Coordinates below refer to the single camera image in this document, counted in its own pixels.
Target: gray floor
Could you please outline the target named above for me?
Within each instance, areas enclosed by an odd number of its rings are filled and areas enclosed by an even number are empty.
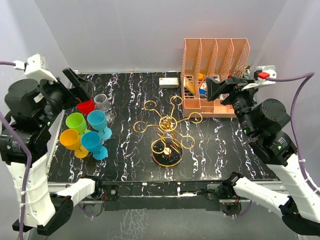
[[[44,240],[36,231],[29,240]],[[201,209],[104,211],[93,220],[76,207],[48,240],[297,240],[274,213],[252,204],[236,219]]]

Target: orange cup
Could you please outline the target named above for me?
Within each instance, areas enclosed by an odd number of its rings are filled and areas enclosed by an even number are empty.
[[[81,145],[81,137],[75,129],[64,130],[59,139],[65,148],[74,151],[78,159],[83,159],[89,154],[89,151]]]

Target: perforated divider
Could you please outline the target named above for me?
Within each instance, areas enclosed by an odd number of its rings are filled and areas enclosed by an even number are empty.
[[[246,38],[186,38],[181,69],[183,116],[188,117],[192,112],[197,112],[208,118],[235,117],[232,106],[220,103],[226,96],[208,102],[206,98],[200,98],[199,88],[206,77],[218,77],[220,81],[228,78],[230,73],[242,77],[249,52]],[[195,95],[185,89],[184,78],[193,82]]]

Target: gold metal stand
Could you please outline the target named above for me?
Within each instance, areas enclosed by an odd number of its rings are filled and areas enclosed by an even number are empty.
[[[155,109],[157,107],[157,104],[155,101],[146,101],[143,105],[144,109],[147,111],[155,111],[160,116],[159,124],[150,124],[146,125],[147,123],[144,121],[137,121],[133,125],[133,129],[137,133],[144,133],[148,127],[156,127],[156,134],[160,137],[157,140],[153,141],[151,144],[151,150],[152,150],[152,158],[153,160],[159,164],[160,166],[164,167],[173,167],[177,165],[181,159],[183,154],[183,149],[191,149],[195,146],[196,141],[195,139],[190,135],[183,135],[182,133],[178,132],[176,130],[178,123],[189,120],[191,115],[197,114],[200,117],[199,121],[191,121],[194,124],[199,124],[202,122],[203,118],[202,115],[198,112],[192,112],[190,113],[189,117],[181,119],[177,121],[173,117],[173,113],[175,110],[175,104],[172,102],[173,99],[178,98],[180,100],[180,103],[177,104],[177,106],[180,106],[183,102],[182,98],[180,96],[172,96],[170,98],[170,103],[172,104],[172,110],[170,115],[161,116],[161,114]],[[147,108],[147,104],[153,103],[154,108]],[[143,123],[145,128],[141,131],[137,130],[136,127],[138,124]],[[181,140],[177,140],[177,134],[181,136]],[[191,146],[185,146],[183,144],[184,138],[190,138],[192,140]]]

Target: black marble tabletop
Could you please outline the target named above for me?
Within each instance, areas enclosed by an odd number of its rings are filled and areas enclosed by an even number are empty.
[[[49,182],[75,182],[82,174],[99,175],[113,181],[187,181],[218,180],[237,171],[250,179],[275,179],[248,145],[248,138],[239,128],[236,118],[204,118],[199,124],[189,120],[178,123],[178,131],[195,139],[192,149],[184,149],[181,162],[172,168],[158,166],[151,156],[151,143],[158,139],[155,128],[136,133],[137,121],[159,123],[160,117],[144,109],[144,102],[153,100],[161,115],[170,114],[170,98],[181,96],[179,88],[159,88],[159,78],[180,79],[178,72],[114,73],[83,75],[94,82],[93,95],[108,96],[115,120],[108,124],[112,137],[103,142],[108,157],[95,160],[91,153],[78,159],[73,152],[55,143]],[[76,108],[64,113],[59,133],[67,129],[65,120]],[[173,116],[181,120],[182,108]]]

